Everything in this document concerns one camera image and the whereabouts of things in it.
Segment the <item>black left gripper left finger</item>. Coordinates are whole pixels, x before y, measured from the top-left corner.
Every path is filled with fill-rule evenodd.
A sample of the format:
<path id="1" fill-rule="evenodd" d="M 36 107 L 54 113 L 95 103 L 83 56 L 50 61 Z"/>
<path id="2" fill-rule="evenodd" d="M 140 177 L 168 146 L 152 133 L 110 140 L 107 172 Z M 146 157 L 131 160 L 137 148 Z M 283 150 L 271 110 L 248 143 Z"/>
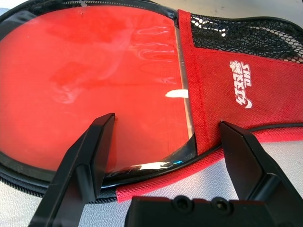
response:
<path id="1" fill-rule="evenodd" d="M 99 197 L 114 123 L 114 113 L 95 119 L 68 149 L 29 226 L 78 226 L 84 206 Z"/>

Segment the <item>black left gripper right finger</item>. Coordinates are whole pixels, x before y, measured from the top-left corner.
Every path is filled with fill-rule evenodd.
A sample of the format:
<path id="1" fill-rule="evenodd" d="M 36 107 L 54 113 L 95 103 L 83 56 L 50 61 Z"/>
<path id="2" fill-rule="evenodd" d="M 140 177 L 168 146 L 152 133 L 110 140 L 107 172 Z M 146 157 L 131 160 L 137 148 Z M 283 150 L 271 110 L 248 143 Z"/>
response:
<path id="1" fill-rule="evenodd" d="M 301 227 L 303 199 L 278 163 L 248 130 L 220 123 L 227 171 L 254 226 Z"/>

